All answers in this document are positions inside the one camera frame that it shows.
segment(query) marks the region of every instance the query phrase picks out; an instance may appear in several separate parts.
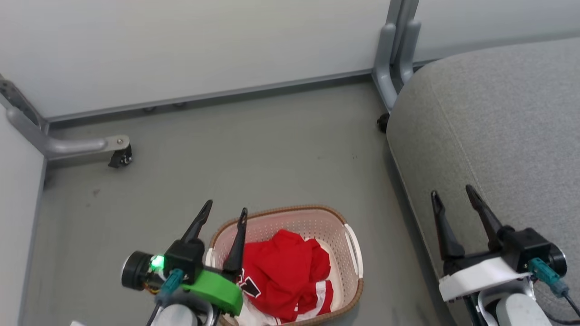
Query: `sofa seam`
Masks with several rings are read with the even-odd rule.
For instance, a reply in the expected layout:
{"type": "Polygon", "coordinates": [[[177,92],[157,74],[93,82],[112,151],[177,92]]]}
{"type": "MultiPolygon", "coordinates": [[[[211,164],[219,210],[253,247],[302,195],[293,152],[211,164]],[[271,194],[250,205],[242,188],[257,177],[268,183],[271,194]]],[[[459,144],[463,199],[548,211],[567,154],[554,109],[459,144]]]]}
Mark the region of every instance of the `sofa seam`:
{"type": "Polygon", "coordinates": [[[479,179],[477,178],[477,175],[476,175],[475,171],[473,170],[473,166],[471,164],[471,161],[469,160],[469,157],[467,156],[467,152],[463,148],[463,144],[459,140],[459,136],[457,135],[457,133],[455,131],[455,127],[453,126],[453,124],[451,123],[451,121],[449,120],[449,118],[447,117],[447,114],[445,113],[445,110],[443,108],[443,105],[441,104],[441,101],[439,100],[439,97],[437,96],[437,94],[433,90],[433,81],[431,80],[431,78],[429,78],[429,90],[431,91],[431,94],[433,95],[433,97],[437,101],[437,108],[439,109],[439,111],[443,115],[443,120],[445,120],[445,122],[447,123],[447,127],[450,129],[451,134],[453,135],[453,138],[455,140],[455,144],[459,147],[459,150],[461,151],[461,154],[463,156],[463,159],[465,160],[465,163],[467,164],[467,169],[469,170],[469,174],[475,180],[476,186],[479,189],[479,191],[480,191],[481,196],[483,197],[483,199],[486,202],[488,202],[488,199],[485,196],[485,191],[483,190],[483,188],[481,186],[481,183],[479,182],[479,179]]]}

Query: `red clothing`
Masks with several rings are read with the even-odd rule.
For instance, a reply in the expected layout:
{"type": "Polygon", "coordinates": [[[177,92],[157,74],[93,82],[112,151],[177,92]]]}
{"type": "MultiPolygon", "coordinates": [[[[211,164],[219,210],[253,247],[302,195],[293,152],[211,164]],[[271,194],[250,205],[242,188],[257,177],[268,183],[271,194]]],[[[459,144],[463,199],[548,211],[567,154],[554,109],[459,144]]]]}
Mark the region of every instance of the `red clothing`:
{"type": "MultiPolygon", "coordinates": [[[[269,241],[244,246],[240,286],[261,312],[295,321],[317,307],[316,283],[328,277],[330,259],[318,241],[280,230],[269,241]]],[[[326,282],[324,304],[318,314],[330,312],[332,285],[326,282]]]]}

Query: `gray metal frame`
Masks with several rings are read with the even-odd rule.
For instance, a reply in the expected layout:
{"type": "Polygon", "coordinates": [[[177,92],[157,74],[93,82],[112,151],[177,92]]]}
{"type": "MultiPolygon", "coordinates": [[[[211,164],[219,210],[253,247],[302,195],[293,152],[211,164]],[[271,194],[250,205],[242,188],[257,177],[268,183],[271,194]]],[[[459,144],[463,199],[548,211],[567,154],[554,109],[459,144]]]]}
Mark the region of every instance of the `gray metal frame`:
{"type": "Polygon", "coordinates": [[[127,135],[81,140],[49,137],[46,120],[12,82],[0,79],[0,93],[0,103],[6,108],[8,121],[49,160],[124,150],[129,146],[127,135]]]}
{"type": "Polygon", "coordinates": [[[267,84],[267,85],[262,85],[262,86],[253,86],[253,87],[248,87],[248,88],[226,90],[226,91],[221,91],[221,92],[216,92],[216,93],[206,93],[206,94],[201,94],[201,95],[178,97],[178,98],[174,98],[174,99],[159,100],[159,101],[153,101],[153,102],[135,103],[135,104],[129,104],[129,105],[119,106],[119,107],[102,108],[102,109],[95,110],[95,111],[87,111],[87,112],[81,112],[81,113],[58,115],[56,117],[47,118],[47,120],[49,123],[52,124],[55,122],[63,122],[63,121],[81,119],[81,118],[98,117],[100,115],[107,115],[107,114],[119,113],[119,112],[131,111],[131,110],[142,109],[142,110],[146,110],[146,111],[153,111],[155,107],[159,107],[159,106],[166,106],[166,105],[171,105],[171,104],[172,105],[176,105],[176,104],[180,105],[182,103],[187,103],[187,102],[195,102],[195,101],[200,101],[200,100],[215,99],[218,97],[260,92],[263,90],[285,88],[285,87],[310,84],[310,83],[315,83],[315,82],[330,81],[330,80],[334,80],[334,79],[367,75],[370,73],[371,73],[371,69],[351,71],[348,73],[340,73],[340,74],[327,75],[327,76],[322,76],[322,77],[299,79],[296,81],[280,82],[280,83],[267,84]]]}
{"type": "Polygon", "coordinates": [[[380,30],[372,77],[388,113],[398,95],[393,80],[404,85],[414,73],[413,56],[421,23],[412,18],[418,3],[419,0],[391,1],[387,22],[380,30]]]}

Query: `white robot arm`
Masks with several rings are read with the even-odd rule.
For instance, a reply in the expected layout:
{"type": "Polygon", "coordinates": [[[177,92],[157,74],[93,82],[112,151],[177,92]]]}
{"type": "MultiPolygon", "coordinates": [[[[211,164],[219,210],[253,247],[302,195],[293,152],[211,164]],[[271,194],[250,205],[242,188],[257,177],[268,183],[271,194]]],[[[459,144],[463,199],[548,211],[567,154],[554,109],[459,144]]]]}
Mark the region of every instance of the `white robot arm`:
{"type": "Polygon", "coordinates": [[[163,255],[135,251],[125,261],[121,284],[154,295],[155,309],[144,325],[215,326],[222,314],[240,314],[243,298],[235,281],[242,270],[248,210],[240,214],[222,269],[215,269],[203,265],[205,246],[198,238],[212,203],[205,203],[183,237],[163,255]]]}
{"type": "Polygon", "coordinates": [[[503,226],[473,186],[467,195],[489,239],[487,252],[465,254],[445,217],[445,206],[431,193],[444,277],[439,291],[446,302],[463,300],[475,326],[551,325],[536,303],[534,281],[547,283],[559,298],[568,296],[560,279],[567,272],[566,257],[553,243],[532,228],[516,231],[503,226]]]}

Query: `white plastic basket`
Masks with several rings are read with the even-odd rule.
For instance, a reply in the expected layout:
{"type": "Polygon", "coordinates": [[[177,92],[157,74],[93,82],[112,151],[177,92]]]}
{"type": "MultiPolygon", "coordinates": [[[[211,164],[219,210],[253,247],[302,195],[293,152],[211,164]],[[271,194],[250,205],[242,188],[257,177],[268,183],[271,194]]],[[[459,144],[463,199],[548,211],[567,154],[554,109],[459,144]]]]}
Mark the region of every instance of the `white plastic basket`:
{"type": "MultiPolygon", "coordinates": [[[[328,252],[329,280],[334,290],[330,313],[287,325],[317,325],[352,309],[363,292],[363,259],[357,237],[342,215],[332,208],[314,205],[255,213],[248,217],[246,242],[269,240],[281,229],[298,233],[305,239],[314,238],[328,252]]],[[[222,268],[236,232],[237,220],[217,231],[207,250],[206,265],[222,268]]],[[[234,325],[232,320],[224,318],[221,322],[234,325]]]]}

